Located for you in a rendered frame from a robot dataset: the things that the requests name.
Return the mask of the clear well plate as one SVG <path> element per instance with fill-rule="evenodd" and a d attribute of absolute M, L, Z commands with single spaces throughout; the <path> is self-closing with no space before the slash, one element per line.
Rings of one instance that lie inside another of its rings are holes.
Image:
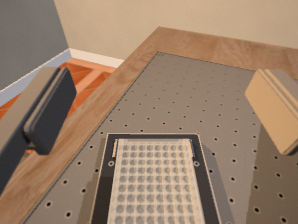
<path fill-rule="evenodd" d="M 189 139 L 119 139 L 107 224 L 205 224 Z"/>

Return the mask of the grey rectangular base plate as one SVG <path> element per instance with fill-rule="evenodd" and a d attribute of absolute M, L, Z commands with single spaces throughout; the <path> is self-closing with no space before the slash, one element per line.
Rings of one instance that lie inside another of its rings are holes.
<path fill-rule="evenodd" d="M 298 152 L 246 98 L 254 73 L 157 51 L 20 224 L 89 224 L 107 133 L 198 133 L 222 224 L 298 224 Z"/>

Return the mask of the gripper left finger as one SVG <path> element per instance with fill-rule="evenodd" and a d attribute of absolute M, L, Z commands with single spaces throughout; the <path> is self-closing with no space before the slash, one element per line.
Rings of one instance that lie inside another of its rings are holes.
<path fill-rule="evenodd" d="M 0 196 L 26 150 L 52 151 L 76 95 L 67 67 L 42 67 L 0 119 Z"/>

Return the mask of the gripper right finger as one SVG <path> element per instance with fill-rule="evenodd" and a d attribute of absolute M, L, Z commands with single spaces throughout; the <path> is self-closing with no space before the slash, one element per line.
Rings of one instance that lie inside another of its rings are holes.
<path fill-rule="evenodd" d="M 298 152 L 298 84 L 282 69 L 258 69 L 245 96 L 279 152 Z"/>

